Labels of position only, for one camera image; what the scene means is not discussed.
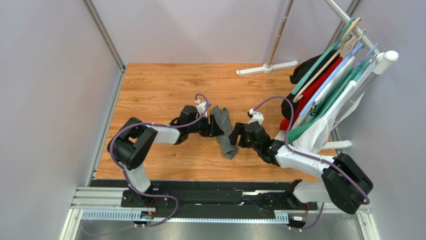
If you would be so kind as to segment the grey felt napkin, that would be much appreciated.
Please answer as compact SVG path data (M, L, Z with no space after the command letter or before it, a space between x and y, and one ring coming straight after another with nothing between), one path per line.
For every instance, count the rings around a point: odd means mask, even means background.
M233 132L229 111L226 107L220 108L218 105L211 110L214 119L223 134L216 137L221 154L229 160L232 160L238 153L237 147L231 144L230 134Z

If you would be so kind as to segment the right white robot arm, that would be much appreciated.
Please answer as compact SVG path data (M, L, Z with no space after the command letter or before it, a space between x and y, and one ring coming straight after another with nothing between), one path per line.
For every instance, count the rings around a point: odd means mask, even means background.
M318 155L296 149L283 139L271 138L258 121L236 123L229 140L231 145L253 149L268 164L318 178L317 183L298 183L294 188L293 195L302 203L332 203L351 215L370 203L374 184L348 154Z

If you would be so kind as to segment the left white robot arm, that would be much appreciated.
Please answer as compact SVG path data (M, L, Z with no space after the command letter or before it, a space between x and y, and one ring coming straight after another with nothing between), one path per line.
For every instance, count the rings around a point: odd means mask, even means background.
M209 104L186 105L180 115L169 124L143 122L131 117L108 143L108 153L120 167L129 191L145 203L151 199L177 201L176 197L154 194L144 161L154 144L179 145L190 134L211 138L224 134L213 114L207 113Z

